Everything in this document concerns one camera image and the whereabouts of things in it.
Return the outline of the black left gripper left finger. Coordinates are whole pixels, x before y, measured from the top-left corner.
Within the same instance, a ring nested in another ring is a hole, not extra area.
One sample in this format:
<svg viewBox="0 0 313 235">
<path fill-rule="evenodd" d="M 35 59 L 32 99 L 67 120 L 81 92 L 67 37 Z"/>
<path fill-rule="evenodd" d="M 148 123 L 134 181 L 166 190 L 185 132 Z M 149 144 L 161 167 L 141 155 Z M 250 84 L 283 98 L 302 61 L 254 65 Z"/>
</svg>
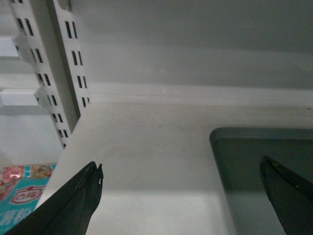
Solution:
<svg viewBox="0 0 313 235">
<path fill-rule="evenodd" d="M 7 235 L 85 235 L 103 189 L 102 165 L 88 163 Z"/>
</svg>

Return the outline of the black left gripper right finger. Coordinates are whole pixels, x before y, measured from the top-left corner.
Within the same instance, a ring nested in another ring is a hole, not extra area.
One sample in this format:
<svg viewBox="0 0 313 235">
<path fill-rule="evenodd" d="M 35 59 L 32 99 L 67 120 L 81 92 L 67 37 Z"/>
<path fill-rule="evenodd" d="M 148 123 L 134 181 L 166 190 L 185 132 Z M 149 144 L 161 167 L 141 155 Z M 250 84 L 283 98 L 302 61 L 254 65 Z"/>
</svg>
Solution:
<svg viewBox="0 0 313 235">
<path fill-rule="evenodd" d="M 264 156 L 260 178 L 287 235 L 313 233 L 313 183 L 274 159 Z"/>
</svg>

